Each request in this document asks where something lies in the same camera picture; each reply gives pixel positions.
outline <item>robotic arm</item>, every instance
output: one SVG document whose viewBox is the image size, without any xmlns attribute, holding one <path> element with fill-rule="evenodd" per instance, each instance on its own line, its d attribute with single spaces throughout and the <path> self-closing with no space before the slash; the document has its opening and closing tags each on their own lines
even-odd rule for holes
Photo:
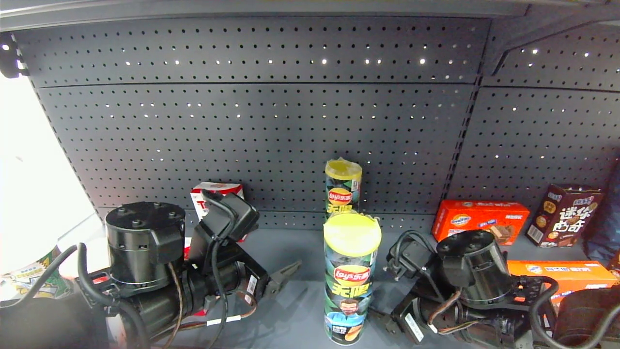
<svg viewBox="0 0 620 349">
<path fill-rule="evenodd" d="M 387 258 L 385 270 L 396 281 L 413 279 L 414 286 L 381 319 L 389 332 L 403 332 L 415 344 L 433 333 L 506 349 L 590 349 L 620 342 L 619 287 L 570 294 L 556 316 L 549 298 L 557 282 L 511 275 L 506 255 L 486 231 L 452 235 L 436 251 L 419 233 L 408 231 Z"/>
<path fill-rule="evenodd" d="M 78 252 L 81 293 L 60 300 L 32 298 L 6 301 L 0 307 L 0 347 L 108 348 L 111 337 L 126 337 L 129 347 L 150 348 L 165 337 L 168 347 L 179 330 L 218 325 L 214 344 L 228 317 L 230 294 L 252 307 L 275 296 L 299 269 L 293 263 L 268 275 L 236 241 L 256 228 L 259 213 L 234 194 L 203 192 L 209 214 L 194 228 L 189 259 L 184 260 L 185 211 L 160 202 L 135 202 L 105 218 L 110 267 L 88 273 L 86 247 L 63 252 L 49 274 L 72 252 Z M 41 277 L 44 282 L 48 275 Z M 181 320 L 220 303 L 223 319 L 182 325 Z M 106 317 L 122 315 L 118 333 L 109 333 Z"/>
</svg>

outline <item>shelf bracket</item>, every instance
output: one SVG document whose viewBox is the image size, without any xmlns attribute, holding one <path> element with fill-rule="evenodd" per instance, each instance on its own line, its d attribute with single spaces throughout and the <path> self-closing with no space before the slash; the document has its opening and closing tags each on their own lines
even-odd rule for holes
<svg viewBox="0 0 620 349">
<path fill-rule="evenodd" d="M 620 19 L 620 5 L 607 2 L 588 6 L 530 5 L 526 15 L 494 19 L 482 67 L 484 76 L 493 76 L 513 50 L 588 24 Z"/>
<path fill-rule="evenodd" d="M 9 79 L 20 75 L 28 76 L 28 69 L 20 67 L 23 64 L 13 35 L 8 32 L 0 33 L 0 73 Z"/>
</svg>

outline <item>shelf surface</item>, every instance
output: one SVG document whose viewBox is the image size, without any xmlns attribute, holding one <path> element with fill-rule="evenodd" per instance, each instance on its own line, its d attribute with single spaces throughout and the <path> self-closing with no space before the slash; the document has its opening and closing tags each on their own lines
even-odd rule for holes
<svg viewBox="0 0 620 349">
<path fill-rule="evenodd" d="M 78 236 L 95 238 L 104 236 L 99 219 L 93 215 L 67 234 L 71 243 Z M 398 232 L 386 232 L 379 247 L 375 273 L 373 307 L 389 312 L 410 289 L 407 279 L 394 282 L 382 271 L 385 257 L 398 238 Z M 258 229 L 241 244 L 258 263 L 272 273 L 296 260 L 302 260 L 301 269 L 274 299 L 260 302 L 256 313 L 240 322 L 227 324 L 217 348 L 340 348 L 332 343 L 323 329 L 324 254 L 320 230 Z M 529 239 L 519 236 L 514 246 L 502 247 L 509 258 L 519 260 L 586 260 L 581 246 L 572 248 L 537 248 Z M 230 314 L 241 314 L 247 309 L 231 300 Z M 219 306 L 209 319 L 219 314 Z M 192 317 L 186 321 L 204 320 Z M 214 335 L 216 326 L 180 332 L 175 345 L 185 348 L 202 348 Z M 390 335 L 381 324 L 370 318 L 365 332 L 355 348 L 410 348 L 404 335 Z M 432 336 L 421 348 L 469 348 L 452 338 Z"/>
</svg>

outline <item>pringles-style chip canister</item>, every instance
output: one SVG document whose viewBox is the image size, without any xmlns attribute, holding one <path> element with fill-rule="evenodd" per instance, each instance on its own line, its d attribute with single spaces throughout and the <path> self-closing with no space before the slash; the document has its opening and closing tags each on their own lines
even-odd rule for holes
<svg viewBox="0 0 620 349">
<path fill-rule="evenodd" d="M 325 174 L 325 220 L 334 212 L 359 212 L 361 166 L 343 158 L 329 160 Z"/>
<path fill-rule="evenodd" d="M 371 302 L 381 228 L 376 219 L 345 212 L 323 226 L 325 247 L 325 331 L 341 345 L 361 336 Z"/>
</svg>

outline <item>yellow lid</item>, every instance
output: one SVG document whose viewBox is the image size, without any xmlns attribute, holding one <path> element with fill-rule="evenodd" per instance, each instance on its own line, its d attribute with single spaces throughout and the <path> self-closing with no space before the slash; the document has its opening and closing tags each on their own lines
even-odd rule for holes
<svg viewBox="0 0 620 349">
<path fill-rule="evenodd" d="M 332 250 L 349 257 L 369 255 L 381 243 L 379 222 L 354 211 L 330 217 L 323 225 L 323 234 Z"/>
<path fill-rule="evenodd" d="M 341 181 L 358 179 L 361 178 L 361 166 L 343 158 L 329 160 L 325 164 L 325 174 Z"/>
</svg>

